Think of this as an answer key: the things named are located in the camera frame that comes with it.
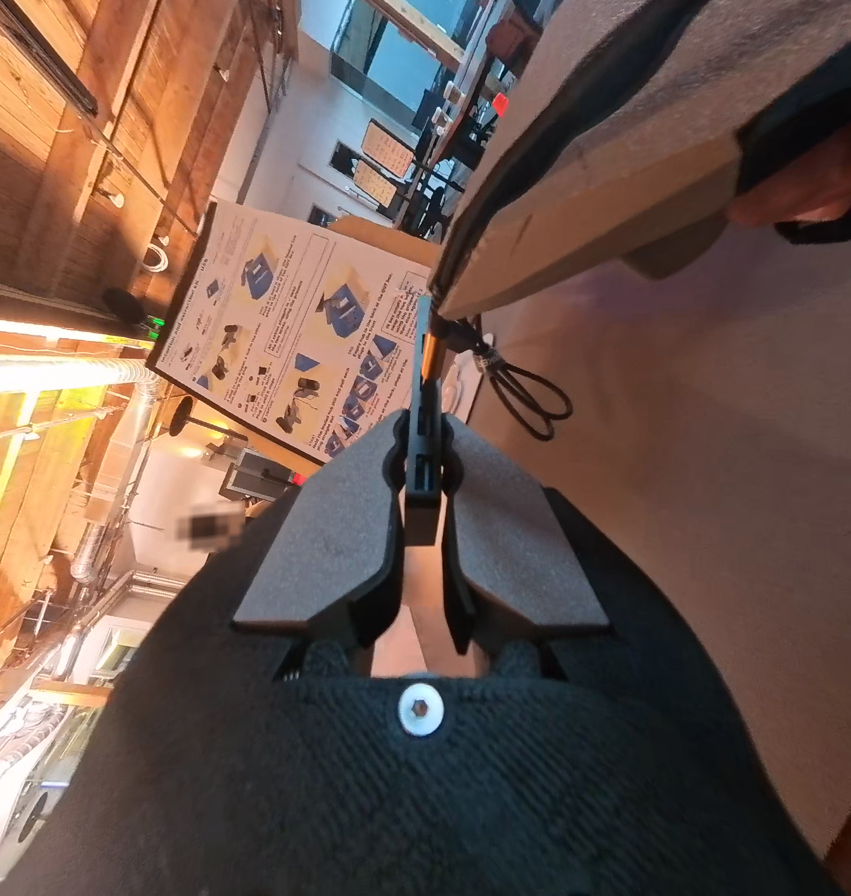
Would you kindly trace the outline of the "grey framed monitor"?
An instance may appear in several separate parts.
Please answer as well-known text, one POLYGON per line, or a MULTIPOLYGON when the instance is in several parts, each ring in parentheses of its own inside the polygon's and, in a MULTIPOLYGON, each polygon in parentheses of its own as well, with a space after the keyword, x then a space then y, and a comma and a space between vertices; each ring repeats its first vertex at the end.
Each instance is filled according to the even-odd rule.
POLYGON ((252 448, 244 448, 230 464, 218 495, 232 501, 272 503, 295 487, 292 470, 252 448))

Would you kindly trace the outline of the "silver ventilation duct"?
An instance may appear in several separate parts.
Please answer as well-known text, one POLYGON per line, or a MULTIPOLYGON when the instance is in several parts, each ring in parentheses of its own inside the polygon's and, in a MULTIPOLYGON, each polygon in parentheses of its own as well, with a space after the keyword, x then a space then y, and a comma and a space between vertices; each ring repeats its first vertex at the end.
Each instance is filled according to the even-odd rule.
POLYGON ((96 558, 109 526, 118 517, 130 474, 139 461, 160 394, 160 382, 152 374, 134 384, 133 394, 105 449, 84 510, 84 532, 70 564, 70 575, 80 585, 89 585, 98 575, 96 558))

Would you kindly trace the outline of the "printed instruction sheet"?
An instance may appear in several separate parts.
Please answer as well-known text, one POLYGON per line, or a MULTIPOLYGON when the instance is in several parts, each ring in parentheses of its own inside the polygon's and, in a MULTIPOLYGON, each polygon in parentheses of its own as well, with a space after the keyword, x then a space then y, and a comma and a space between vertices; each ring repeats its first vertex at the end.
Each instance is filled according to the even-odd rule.
POLYGON ((307 221, 211 203, 148 366, 323 465, 409 407, 430 271, 307 221))

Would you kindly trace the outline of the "black four-port usb hub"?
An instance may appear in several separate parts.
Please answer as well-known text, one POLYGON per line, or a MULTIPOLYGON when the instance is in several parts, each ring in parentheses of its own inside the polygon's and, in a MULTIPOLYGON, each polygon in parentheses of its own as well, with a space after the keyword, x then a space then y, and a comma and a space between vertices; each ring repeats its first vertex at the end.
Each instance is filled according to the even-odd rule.
MULTIPOLYGON (((425 293, 417 301, 415 366, 408 412, 405 527, 409 546, 435 543, 443 495, 445 445, 450 435, 443 421, 442 377, 423 380, 422 342, 432 297, 425 293)), ((483 340, 473 352, 476 364, 491 384, 509 415, 536 441, 549 442, 555 424, 574 412, 570 397, 541 375, 510 364, 484 334, 481 316, 472 319, 483 340)))

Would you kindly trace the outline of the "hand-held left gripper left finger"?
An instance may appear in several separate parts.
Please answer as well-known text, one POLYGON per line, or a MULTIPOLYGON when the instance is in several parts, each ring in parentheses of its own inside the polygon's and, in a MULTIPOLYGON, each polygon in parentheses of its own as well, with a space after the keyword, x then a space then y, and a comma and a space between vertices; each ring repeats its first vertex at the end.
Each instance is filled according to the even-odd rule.
POLYGON ((240 631, 367 650, 401 603, 398 494, 405 411, 391 413, 302 486, 235 612, 240 631))

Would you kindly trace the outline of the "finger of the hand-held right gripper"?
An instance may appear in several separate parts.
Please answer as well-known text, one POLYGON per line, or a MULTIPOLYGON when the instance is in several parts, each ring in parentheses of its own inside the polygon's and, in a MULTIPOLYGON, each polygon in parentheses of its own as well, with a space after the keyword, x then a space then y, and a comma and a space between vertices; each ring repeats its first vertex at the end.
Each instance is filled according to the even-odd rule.
POLYGON ((493 219, 548 175, 580 136, 626 106, 670 57, 706 1, 640 2, 579 56, 581 3, 563 2, 471 175, 430 288, 452 288, 493 219))
MULTIPOLYGON (((579 2, 574 54, 640 2, 579 2)), ((488 226, 438 314, 501 308, 718 216, 745 132, 851 87, 851 2, 707 2, 647 85, 488 226)))

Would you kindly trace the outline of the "wooden support post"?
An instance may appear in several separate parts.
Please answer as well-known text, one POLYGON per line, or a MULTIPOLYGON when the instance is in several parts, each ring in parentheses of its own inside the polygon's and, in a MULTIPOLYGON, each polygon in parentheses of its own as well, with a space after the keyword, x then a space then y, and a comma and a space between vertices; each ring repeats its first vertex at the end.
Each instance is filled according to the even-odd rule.
POLYGON ((458 73, 464 49, 435 22, 409 1, 366 1, 393 24, 408 40, 417 44, 452 73, 458 73))

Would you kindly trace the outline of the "instruction sheet on wooden stand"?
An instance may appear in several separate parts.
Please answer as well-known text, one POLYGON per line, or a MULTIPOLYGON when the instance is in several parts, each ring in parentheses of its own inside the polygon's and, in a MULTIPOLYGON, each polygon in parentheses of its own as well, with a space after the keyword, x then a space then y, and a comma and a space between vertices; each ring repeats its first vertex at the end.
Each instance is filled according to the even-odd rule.
MULTIPOLYGON (((427 268, 437 261, 441 247, 400 230, 383 227, 367 218, 345 216, 327 228, 427 268)), ((442 410, 467 423, 483 381, 471 350, 455 353, 443 376, 442 410)))

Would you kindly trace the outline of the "black floor lamp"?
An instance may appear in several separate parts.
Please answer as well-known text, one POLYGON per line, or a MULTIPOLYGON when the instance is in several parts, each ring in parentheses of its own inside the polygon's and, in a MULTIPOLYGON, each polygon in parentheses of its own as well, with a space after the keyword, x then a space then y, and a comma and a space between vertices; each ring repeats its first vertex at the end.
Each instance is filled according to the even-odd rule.
POLYGON ((194 416, 195 399, 191 396, 181 398, 176 409, 173 411, 167 433, 171 437, 179 436, 188 425, 201 427, 211 432, 222 434, 228 439, 238 440, 241 442, 249 442, 246 435, 241 434, 229 427, 223 427, 207 420, 202 420, 194 416))

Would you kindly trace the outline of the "person's right hand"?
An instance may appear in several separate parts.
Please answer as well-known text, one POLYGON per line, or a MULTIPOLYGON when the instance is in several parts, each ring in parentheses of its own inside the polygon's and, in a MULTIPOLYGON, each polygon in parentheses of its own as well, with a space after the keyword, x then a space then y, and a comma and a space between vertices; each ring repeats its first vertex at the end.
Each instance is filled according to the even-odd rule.
POLYGON ((851 208, 851 135, 834 135, 726 207, 728 221, 757 228, 830 221, 851 208))

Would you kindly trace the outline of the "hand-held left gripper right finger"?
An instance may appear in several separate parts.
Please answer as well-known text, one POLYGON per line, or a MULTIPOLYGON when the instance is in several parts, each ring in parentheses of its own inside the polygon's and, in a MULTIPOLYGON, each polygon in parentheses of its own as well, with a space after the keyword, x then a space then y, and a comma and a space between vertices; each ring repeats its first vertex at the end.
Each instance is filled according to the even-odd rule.
POLYGON ((457 653, 608 630, 542 485, 452 415, 443 457, 443 607, 457 653))

